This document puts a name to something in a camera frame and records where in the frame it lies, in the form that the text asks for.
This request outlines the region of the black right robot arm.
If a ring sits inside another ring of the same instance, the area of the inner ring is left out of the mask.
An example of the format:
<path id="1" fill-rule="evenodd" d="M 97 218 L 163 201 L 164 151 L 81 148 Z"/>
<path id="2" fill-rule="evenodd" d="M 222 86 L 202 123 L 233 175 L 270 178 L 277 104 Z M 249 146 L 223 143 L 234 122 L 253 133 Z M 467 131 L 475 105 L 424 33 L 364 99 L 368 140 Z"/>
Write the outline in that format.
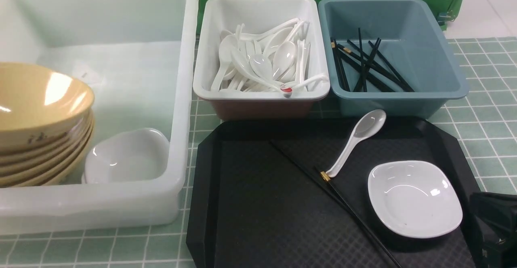
<path id="1" fill-rule="evenodd" d="M 471 212 L 491 230 L 483 236 L 482 255 L 489 268 L 517 264 L 517 196 L 493 192 L 470 195 Z"/>

